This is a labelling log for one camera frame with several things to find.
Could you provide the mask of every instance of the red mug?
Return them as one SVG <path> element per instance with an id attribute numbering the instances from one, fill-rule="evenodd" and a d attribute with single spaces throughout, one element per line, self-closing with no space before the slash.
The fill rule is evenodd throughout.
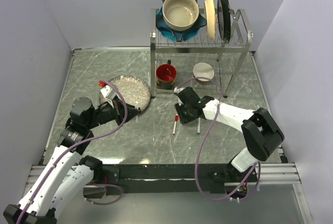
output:
<path id="1" fill-rule="evenodd" d="M 169 89 L 175 83 L 177 70 L 171 65 L 171 60 L 167 64 L 162 64 L 156 69 L 156 84 L 161 89 Z"/>

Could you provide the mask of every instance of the blue scalloped plate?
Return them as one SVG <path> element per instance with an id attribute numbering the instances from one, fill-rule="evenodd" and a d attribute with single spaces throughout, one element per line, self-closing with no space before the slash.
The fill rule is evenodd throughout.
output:
<path id="1" fill-rule="evenodd" d="M 159 9 L 159 11 L 156 14 L 156 28 L 161 32 L 163 37 L 169 39 L 172 42 L 180 42 L 181 40 L 187 42 L 188 40 L 194 38 L 198 34 L 200 28 L 206 25 L 207 25 L 206 19 L 201 14 L 199 14 L 197 21 L 190 29 L 186 31 L 175 31 L 170 29 L 169 26 L 165 23 L 163 18 L 162 7 Z"/>

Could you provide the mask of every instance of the bowl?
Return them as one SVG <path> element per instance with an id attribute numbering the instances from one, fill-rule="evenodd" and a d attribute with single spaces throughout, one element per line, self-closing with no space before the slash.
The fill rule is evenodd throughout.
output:
<path id="1" fill-rule="evenodd" d="M 165 23 L 176 31 L 191 28 L 199 17 L 195 0 L 165 0 L 162 11 Z"/>
<path id="2" fill-rule="evenodd" d="M 215 75 L 215 71 L 212 66 L 207 63 L 197 63 L 193 67 L 193 76 L 196 77 L 205 77 L 209 79 L 213 79 Z M 198 81 L 208 82 L 206 79 L 198 78 Z"/>

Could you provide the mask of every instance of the gray marble surface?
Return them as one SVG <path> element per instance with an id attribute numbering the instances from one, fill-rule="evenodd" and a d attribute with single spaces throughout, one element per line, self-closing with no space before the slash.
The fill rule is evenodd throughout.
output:
<path id="1" fill-rule="evenodd" d="M 192 77 L 192 68 L 198 62 L 207 62 L 219 75 L 221 65 L 222 87 L 226 88 L 238 55 L 222 55 L 216 61 L 216 55 L 180 54 L 159 55 L 157 65 L 166 63 L 168 59 L 177 68 L 177 82 Z M 98 106 L 97 85 L 100 79 L 111 79 L 120 75 L 134 75 L 150 84 L 150 52 L 148 51 L 78 51 L 74 53 L 74 61 L 61 99 L 56 122 L 49 140 L 44 163 L 52 155 L 58 137 L 69 117 L 72 102 L 81 96 L 89 97 L 94 106 Z M 188 83 L 196 89 L 200 96 L 218 97 L 219 92 L 212 84 L 202 85 L 196 81 Z M 201 134 L 197 135 L 196 122 L 187 125 L 178 123 L 176 135 L 172 135 L 177 98 L 174 94 L 158 93 L 148 108 L 134 120 L 124 125 L 112 136 L 107 136 L 90 143 L 84 155 L 101 159 L 104 164 L 192 164 L 210 121 L 201 121 Z M 257 109 L 266 107 L 257 74 L 250 55 L 244 61 L 236 79 L 234 89 L 223 102 L 233 106 Z M 95 136 L 115 128 L 114 122 L 107 123 L 93 130 Z M 242 133 L 217 123 L 209 134 L 201 153 L 201 163 L 227 163 L 245 147 Z M 275 152 L 267 161 L 280 163 Z"/>

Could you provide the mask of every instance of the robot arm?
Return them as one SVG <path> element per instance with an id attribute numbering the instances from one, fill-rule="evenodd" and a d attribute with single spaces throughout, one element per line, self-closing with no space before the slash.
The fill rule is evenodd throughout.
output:
<path id="1" fill-rule="evenodd" d="M 242 109 L 221 103 L 210 96 L 200 99 L 191 87 L 175 89 L 175 94 L 178 96 L 175 108 L 182 124 L 199 117 L 213 120 L 219 105 L 216 121 L 243 133 L 247 147 L 230 161 L 240 172 L 246 171 L 258 160 L 266 161 L 285 138 L 271 114 L 264 108 Z"/>
<path id="2" fill-rule="evenodd" d="M 81 159 L 89 142 L 66 153 L 56 167 L 53 165 L 54 161 L 73 144 L 93 137 L 92 128 L 112 120 L 120 125 L 124 118 L 125 107 L 127 107 L 126 122 L 141 112 L 132 105 L 123 105 L 109 86 L 104 86 L 101 92 L 107 101 L 96 109 L 87 97 L 80 97 L 73 102 L 70 118 L 60 134 L 49 163 L 18 205 L 8 205 L 5 209 L 4 217 L 9 224 L 17 222 L 18 216 L 27 204 L 30 206 L 25 212 L 21 224 L 55 224 L 61 212 L 79 190 L 90 182 L 104 180 L 103 164 L 100 160 L 90 156 Z M 79 163 L 79 166 L 69 178 L 63 181 L 75 163 Z M 53 171 L 38 191 L 34 201 L 30 202 L 32 194 L 51 167 L 54 167 Z"/>

